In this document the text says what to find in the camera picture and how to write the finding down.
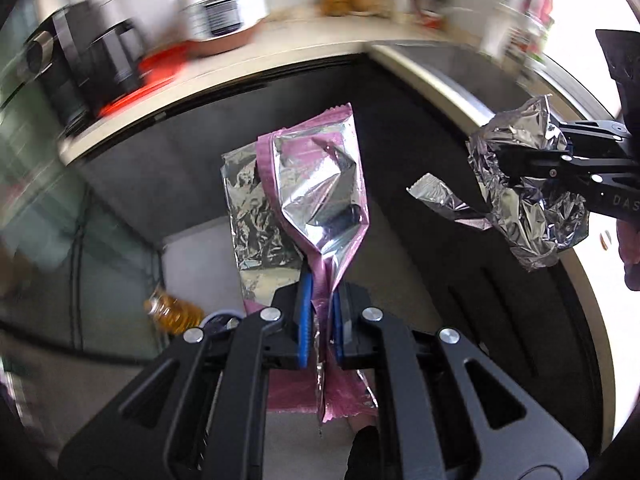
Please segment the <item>person's right hand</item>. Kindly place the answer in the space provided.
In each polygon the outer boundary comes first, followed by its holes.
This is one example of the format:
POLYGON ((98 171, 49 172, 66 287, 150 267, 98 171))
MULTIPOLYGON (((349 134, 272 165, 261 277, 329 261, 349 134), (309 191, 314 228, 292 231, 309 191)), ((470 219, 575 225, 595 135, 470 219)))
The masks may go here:
POLYGON ((623 220, 616 222, 618 253, 624 264, 625 284, 634 292, 640 290, 639 261, 640 243, 639 230, 623 220))

